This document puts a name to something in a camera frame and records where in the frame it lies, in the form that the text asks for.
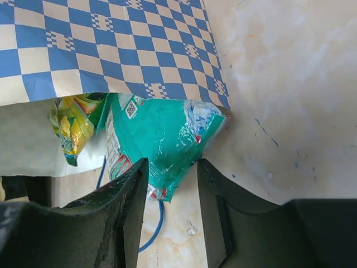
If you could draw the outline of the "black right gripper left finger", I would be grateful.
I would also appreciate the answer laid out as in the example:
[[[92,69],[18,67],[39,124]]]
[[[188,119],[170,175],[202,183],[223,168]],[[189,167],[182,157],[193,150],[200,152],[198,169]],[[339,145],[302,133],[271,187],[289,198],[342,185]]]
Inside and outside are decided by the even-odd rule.
[[[148,160],[62,208],[1,203],[2,267],[136,267]]]

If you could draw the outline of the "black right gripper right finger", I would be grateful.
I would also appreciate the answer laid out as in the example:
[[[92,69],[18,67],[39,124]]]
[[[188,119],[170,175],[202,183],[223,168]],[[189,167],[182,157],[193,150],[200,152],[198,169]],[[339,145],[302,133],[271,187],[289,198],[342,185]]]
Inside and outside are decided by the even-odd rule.
[[[356,266],[356,200],[274,204],[206,159],[197,179],[209,267]]]

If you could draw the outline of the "green snack packet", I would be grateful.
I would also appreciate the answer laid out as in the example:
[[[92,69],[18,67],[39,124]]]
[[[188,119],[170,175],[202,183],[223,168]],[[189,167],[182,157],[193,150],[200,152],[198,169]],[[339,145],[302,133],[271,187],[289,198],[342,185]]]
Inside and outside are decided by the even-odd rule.
[[[78,165],[78,156],[96,132],[106,98],[106,93],[86,93],[54,100],[49,121],[69,165]]]

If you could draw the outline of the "blue checkered paper bag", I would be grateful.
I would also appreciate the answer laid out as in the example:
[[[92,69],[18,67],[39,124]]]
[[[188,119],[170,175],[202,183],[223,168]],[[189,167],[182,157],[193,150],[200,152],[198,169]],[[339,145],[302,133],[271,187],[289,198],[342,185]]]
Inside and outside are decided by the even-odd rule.
[[[203,1],[2,1],[1,174],[72,173],[46,117],[83,93],[229,108]]]

